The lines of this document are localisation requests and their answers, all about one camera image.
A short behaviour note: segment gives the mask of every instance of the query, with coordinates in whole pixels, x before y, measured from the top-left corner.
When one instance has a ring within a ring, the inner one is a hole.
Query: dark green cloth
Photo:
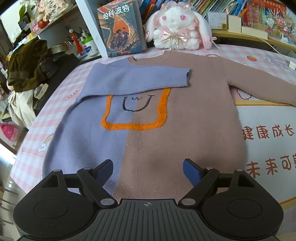
[[[8,85],[15,92],[35,89],[44,83],[46,76],[41,71],[40,62],[47,56],[47,41],[32,39],[21,45],[12,54],[8,66]]]

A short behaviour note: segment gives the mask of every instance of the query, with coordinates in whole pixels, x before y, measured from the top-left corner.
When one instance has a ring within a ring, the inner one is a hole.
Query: beige cloth
[[[34,89],[24,92],[12,92],[8,97],[8,110],[11,119],[19,126],[30,129],[36,115],[33,110]]]

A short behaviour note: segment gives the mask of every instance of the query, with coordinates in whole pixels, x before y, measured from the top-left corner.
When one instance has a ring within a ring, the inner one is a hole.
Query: pen holder
[[[242,18],[234,15],[227,15],[228,31],[232,33],[242,32]]]

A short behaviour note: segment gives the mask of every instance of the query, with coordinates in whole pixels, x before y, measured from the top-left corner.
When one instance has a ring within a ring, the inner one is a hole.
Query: harry potter book
[[[115,0],[97,10],[109,57],[147,49],[137,0]]]

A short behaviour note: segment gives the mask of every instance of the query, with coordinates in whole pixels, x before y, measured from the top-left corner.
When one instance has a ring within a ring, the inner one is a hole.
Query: pink bow
[[[174,48],[177,45],[177,48],[180,49],[180,43],[186,43],[188,40],[188,29],[182,29],[178,32],[172,32],[166,26],[163,26],[163,37],[164,39],[161,40],[162,43],[170,41],[170,49]]]

